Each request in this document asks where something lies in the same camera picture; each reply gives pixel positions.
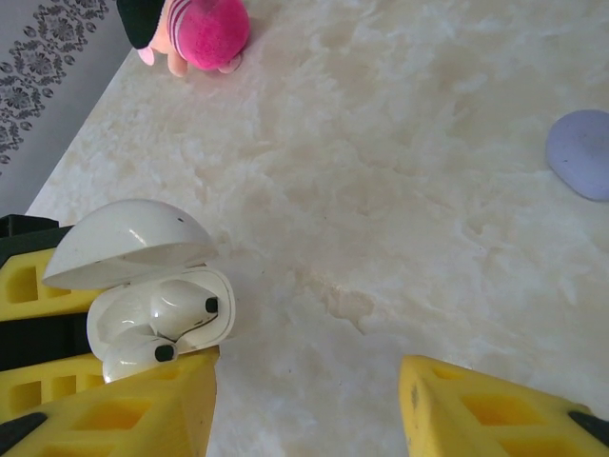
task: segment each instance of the toy ear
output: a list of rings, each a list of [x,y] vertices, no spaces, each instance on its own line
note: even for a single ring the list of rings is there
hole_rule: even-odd
[[[147,47],[159,27],[165,0],[116,0],[123,27],[137,50]]]
[[[137,50],[137,53],[140,54],[140,59],[142,59],[142,61],[146,65],[154,65],[154,50],[152,50],[151,47],[143,48],[142,50]]]

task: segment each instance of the pink fabric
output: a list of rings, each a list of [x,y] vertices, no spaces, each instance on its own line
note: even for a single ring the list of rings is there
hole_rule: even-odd
[[[169,40],[200,70],[216,70],[245,47],[249,18],[241,0],[175,0],[167,19]]]

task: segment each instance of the stuffed animal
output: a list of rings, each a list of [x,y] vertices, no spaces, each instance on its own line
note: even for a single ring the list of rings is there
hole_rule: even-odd
[[[117,0],[123,27],[141,59],[167,55],[176,76],[190,64],[231,73],[241,64],[249,17],[241,0]]]

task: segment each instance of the rectangular hole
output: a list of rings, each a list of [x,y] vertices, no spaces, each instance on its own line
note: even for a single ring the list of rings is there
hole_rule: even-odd
[[[518,397],[469,395],[463,403],[483,426],[531,426],[542,424],[538,413]]]
[[[463,377],[462,373],[459,373],[455,369],[451,368],[433,367],[432,370],[440,379],[461,379]]]
[[[38,300],[36,267],[16,270],[7,281],[6,292],[9,303],[26,303]]]
[[[38,407],[42,403],[42,383],[34,381],[13,387],[10,390],[9,403],[10,410],[14,414],[21,414],[32,407]]]
[[[74,393],[76,393],[76,376],[62,376],[50,381],[52,400],[58,400]]]
[[[83,390],[104,385],[104,377],[95,374],[86,374],[83,379]]]
[[[90,353],[87,314],[65,314],[0,322],[0,371]]]
[[[581,457],[583,452],[562,439],[521,439],[501,442],[510,457]]]
[[[94,443],[65,443],[46,446],[39,457],[108,457],[113,445]]]
[[[74,426],[75,430],[129,430],[150,408],[149,400],[124,398],[93,407]]]

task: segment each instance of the white earbud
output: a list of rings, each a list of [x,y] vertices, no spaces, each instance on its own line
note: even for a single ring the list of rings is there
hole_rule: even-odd
[[[132,327],[108,346],[102,364],[107,383],[158,367],[178,357],[172,341],[154,334],[150,326]]]
[[[164,281],[152,293],[150,325],[169,340],[177,341],[216,317],[218,297],[189,281]]]

